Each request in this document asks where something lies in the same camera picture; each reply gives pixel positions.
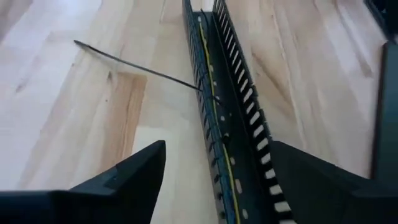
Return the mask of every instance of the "wire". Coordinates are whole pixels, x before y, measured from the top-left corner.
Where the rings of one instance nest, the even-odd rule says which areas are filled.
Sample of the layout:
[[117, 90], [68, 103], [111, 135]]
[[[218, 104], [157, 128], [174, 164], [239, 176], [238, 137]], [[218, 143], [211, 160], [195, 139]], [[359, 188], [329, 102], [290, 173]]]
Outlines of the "wire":
[[[214, 95], [215, 91], [214, 91], [214, 86], [213, 86], [213, 71], [212, 71], [212, 69], [210, 69], [211, 68], [211, 65], [210, 65], [210, 54], [209, 54], [209, 51], [208, 51], [207, 46], [206, 46], [206, 39], [205, 39], [205, 36], [203, 34], [204, 31], [203, 31], [203, 26], [201, 24], [201, 20], [199, 20], [199, 26], [200, 26], [201, 40], [203, 42], [203, 48], [205, 49], [205, 57], [206, 57], [206, 63], [207, 63], [207, 67], [208, 67], [208, 73], [209, 73], [210, 85], [211, 85], [211, 94]], [[219, 127], [217, 110], [216, 110], [216, 103], [215, 102], [213, 102], [213, 110], [214, 110], [214, 113], [216, 115], [217, 127]], [[240, 224], [241, 223], [241, 219], [240, 219], [240, 216], [239, 216], [238, 200], [236, 199], [236, 194], [235, 194], [234, 177], [233, 177], [233, 173], [232, 173], [231, 164], [229, 163], [228, 152], [227, 152], [224, 144], [223, 144], [223, 152], [224, 152], [224, 155], [225, 155], [225, 161], [226, 161], [227, 168], [228, 168], [229, 183], [231, 184], [231, 189], [232, 189], [232, 198], [233, 198], [233, 202], [234, 202], [236, 223]]]
[[[171, 77], [171, 76], [169, 76], [169, 75], [165, 75], [165, 74], [163, 74], [163, 73], [153, 71], [153, 70], [151, 70], [151, 69], [149, 69], [149, 68], [142, 67], [142, 66], [140, 66], [140, 65], [136, 65], [135, 63], [131, 63], [131, 62], [125, 61], [125, 60], [123, 60], [123, 59], [117, 58], [117, 57], [115, 57], [115, 56], [113, 56], [113, 55], [110, 55], [110, 54], [107, 54], [107, 53], [105, 53], [105, 52], [103, 52], [103, 51], [100, 51], [100, 50], [98, 50], [98, 49], [96, 49], [96, 48], [94, 48], [94, 47], [92, 47], [92, 46], [90, 46], [90, 45], [88, 45], [88, 44], [85, 44], [85, 43], [83, 43], [83, 42], [81, 42], [81, 41], [79, 41], [79, 40], [74, 40], [74, 43], [76, 43], [77, 45], [79, 45], [79, 46], [82, 47], [82, 48], [90, 49], [90, 50], [92, 50], [92, 51], [94, 51], [94, 52], [96, 52], [96, 53], [98, 53], [98, 54], [100, 54], [100, 55], [103, 55], [103, 56], [105, 56], [105, 57], [107, 57], [107, 58], [113, 59], [113, 60], [115, 60], [115, 61], [117, 61], [117, 62], [121, 62], [121, 63], [123, 63], [123, 64], [132, 66], [132, 67], [134, 67], [134, 68], [138, 68], [138, 69], [141, 69], [141, 70], [143, 70], [143, 71], [149, 72], [149, 73], [151, 73], [151, 74], [158, 75], [158, 76], [160, 76], [160, 77], [162, 77], [162, 78], [166, 78], [166, 79], [168, 79], [168, 80], [172, 80], [172, 81], [174, 81], [174, 82], [177, 82], [177, 83], [179, 83], [179, 84], [181, 84], [181, 85], [184, 85], [184, 86], [189, 87], [189, 88], [191, 88], [191, 89], [194, 89], [194, 90], [196, 90], [196, 91], [203, 92], [203, 90], [199, 89], [199, 87], [196, 87], [196, 86], [194, 86], [194, 85], [192, 85], [192, 84], [186, 83], [186, 82], [181, 81], [181, 80], [179, 80], [179, 79], [177, 79], [177, 78], [173, 78], [173, 77]], [[211, 97], [212, 97], [213, 101], [216, 101], [217, 103], [219, 103], [220, 105], [222, 105], [222, 102], [221, 102], [219, 99], [217, 99], [217, 98], [214, 96], [214, 94], [212, 94]]]
[[[205, 18], [206, 21], [206, 26], [207, 26], [207, 38], [209, 38], [210, 36], [210, 24], [209, 24], [209, 20], [206, 17], [205, 12], [203, 11], [203, 9], [200, 9], [200, 12], [202, 13], [203, 17]], [[207, 41], [207, 46], [210, 48], [210, 39], [206, 39]]]

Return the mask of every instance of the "wood grain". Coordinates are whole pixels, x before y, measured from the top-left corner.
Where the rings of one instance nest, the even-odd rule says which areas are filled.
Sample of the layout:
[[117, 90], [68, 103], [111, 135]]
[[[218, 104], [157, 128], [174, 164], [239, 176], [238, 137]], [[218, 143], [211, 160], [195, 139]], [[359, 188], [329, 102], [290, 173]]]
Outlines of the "wood grain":
[[274, 139], [367, 177], [386, 40], [363, 2], [227, 3]]
[[0, 1], [0, 42], [9, 29], [25, 14], [33, 0]]
[[13, 18], [0, 27], [0, 189], [69, 189], [164, 139], [152, 222], [217, 223], [195, 92], [73, 43], [193, 83], [181, 0], [9, 2], [8, 11], [0, 2]]

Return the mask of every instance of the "black cable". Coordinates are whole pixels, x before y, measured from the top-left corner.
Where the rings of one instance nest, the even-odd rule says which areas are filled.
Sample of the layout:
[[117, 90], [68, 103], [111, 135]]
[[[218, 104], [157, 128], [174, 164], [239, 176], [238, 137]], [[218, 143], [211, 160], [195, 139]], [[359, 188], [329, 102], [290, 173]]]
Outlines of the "black cable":
[[[90, 49], [90, 50], [92, 50], [92, 51], [94, 51], [94, 52], [96, 52], [96, 53], [99, 53], [100, 55], [103, 55], [103, 56], [105, 56], [105, 57], [107, 57], [107, 58], [113, 59], [113, 60], [115, 60], [115, 61], [117, 61], [117, 62], [121, 62], [121, 63], [123, 63], [123, 64], [132, 66], [132, 67], [134, 67], [134, 68], [138, 68], [138, 69], [141, 69], [141, 70], [143, 70], [143, 71], [149, 72], [149, 73], [151, 73], [151, 74], [158, 75], [158, 76], [160, 76], [160, 77], [162, 77], [162, 78], [166, 78], [166, 79], [168, 79], [168, 80], [175, 81], [175, 82], [177, 82], [177, 83], [179, 83], [179, 84], [181, 84], [181, 85], [184, 85], [184, 86], [189, 87], [189, 88], [191, 88], [191, 89], [194, 89], [194, 90], [196, 90], [196, 91], [203, 92], [203, 90], [199, 89], [198, 87], [196, 87], [196, 86], [194, 86], [194, 85], [192, 85], [192, 84], [186, 83], [186, 82], [184, 82], [184, 81], [181, 81], [181, 80], [179, 80], [179, 79], [173, 78], [173, 77], [168, 76], [168, 75], [165, 75], [165, 74], [163, 74], [163, 73], [153, 71], [153, 70], [151, 70], [151, 69], [149, 69], [149, 68], [142, 67], [142, 66], [140, 66], [140, 65], [136, 65], [136, 64], [134, 64], [134, 63], [131, 63], [131, 62], [125, 61], [125, 60], [123, 60], [123, 59], [117, 58], [117, 57], [115, 57], [115, 56], [113, 56], [113, 55], [110, 55], [110, 54], [107, 54], [107, 53], [105, 53], [105, 52], [102, 52], [102, 51], [100, 51], [100, 50], [98, 50], [98, 49], [96, 49], [96, 48], [94, 48], [94, 47], [92, 47], [92, 46], [90, 46], [90, 45], [88, 45], [88, 44], [85, 44], [85, 43], [83, 43], [83, 42], [81, 42], [81, 41], [79, 41], [79, 40], [74, 40], [74, 42], [75, 42], [77, 45], [79, 45], [80, 47], [88, 48], [88, 49]], [[213, 98], [214, 101], [216, 101], [216, 102], [219, 103], [220, 105], [222, 104], [222, 102], [221, 102], [219, 99], [217, 99], [215, 96], [211, 95], [211, 97]]]
[[207, 26], [207, 39], [206, 39], [206, 41], [207, 41], [207, 47], [210, 48], [210, 23], [209, 23], [209, 20], [207, 19], [206, 14], [203, 11], [203, 9], [200, 9], [200, 11], [201, 11], [201, 13], [203, 14], [203, 17], [206, 20], [206, 26]]

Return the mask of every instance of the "black plastic part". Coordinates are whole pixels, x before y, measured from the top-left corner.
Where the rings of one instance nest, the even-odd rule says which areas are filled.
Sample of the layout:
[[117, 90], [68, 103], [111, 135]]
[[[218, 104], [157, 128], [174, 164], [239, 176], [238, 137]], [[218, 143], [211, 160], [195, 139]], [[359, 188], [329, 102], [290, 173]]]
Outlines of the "black plastic part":
[[397, 223], [398, 191], [282, 142], [271, 158], [297, 223]]
[[366, 5], [391, 42], [398, 33], [398, 2], [396, 0], [365, 0]]
[[150, 223], [165, 159], [157, 141], [69, 191], [1, 192], [0, 223]]
[[[233, 206], [228, 205], [231, 189], [219, 181], [228, 175], [220, 164], [231, 159], [234, 179], [242, 188], [236, 193], [241, 223], [395, 222], [397, 192], [272, 140], [225, 0], [215, 0], [212, 12], [192, 12], [189, 0], [183, 5], [194, 78], [204, 89], [198, 102], [217, 209], [223, 214], [220, 221], [225, 221], [225, 215], [227, 223], [235, 223]], [[206, 71], [199, 23], [204, 28], [214, 82], [209, 82]], [[223, 103], [216, 108], [221, 131], [215, 133], [216, 139], [228, 134], [222, 142], [230, 158], [217, 149], [218, 141], [209, 141], [217, 128], [214, 120], [209, 121], [215, 118], [212, 102], [204, 103], [212, 85]], [[286, 205], [285, 210], [279, 205]]]
[[228, 175], [227, 159], [224, 156], [224, 144], [221, 132], [218, 129], [215, 113], [213, 111], [213, 97], [211, 82], [206, 66], [205, 52], [201, 44], [201, 37], [198, 26], [198, 14], [192, 11], [189, 0], [183, 0], [183, 20], [188, 40], [193, 77], [195, 84], [202, 92], [197, 92], [201, 123], [205, 135], [206, 151], [208, 155], [213, 191], [216, 199], [216, 208], [220, 223], [235, 223], [236, 214], [234, 211], [233, 193]]
[[264, 173], [259, 173], [256, 169], [250, 137], [241, 116], [239, 102], [243, 100], [239, 99], [235, 92], [234, 81], [230, 75], [232, 68], [228, 66], [224, 57], [221, 37], [217, 35], [220, 28], [217, 26], [216, 17], [212, 12], [205, 13], [210, 26], [207, 27], [203, 13], [194, 12], [194, 15], [202, 17], [202, 26], [209, 43], [210, 61], [214, 70], [215, 95], [225, 105], [225, 108], [217, 107], [217, 114], [221, 132], [228, 134], [228, 137], [223, 137], [223, 142], [227, 143], [225, 146], [228, 154], [234, 160], [233, 177], [239, 180], [242, 188], [242, 193], [236, 192], [239, 210], [245, 209], [249, 217], [247, 220], [241, 218], [241, 223], [276, 223], [277, 215], [272, 203], [265, 203], [272, 199], [269, 191], [264, 192], [261, 187], [260, 178], [264, 178]]
[[384, 45], [374, 130], [372, 179], [398, 189], [398, 45]]

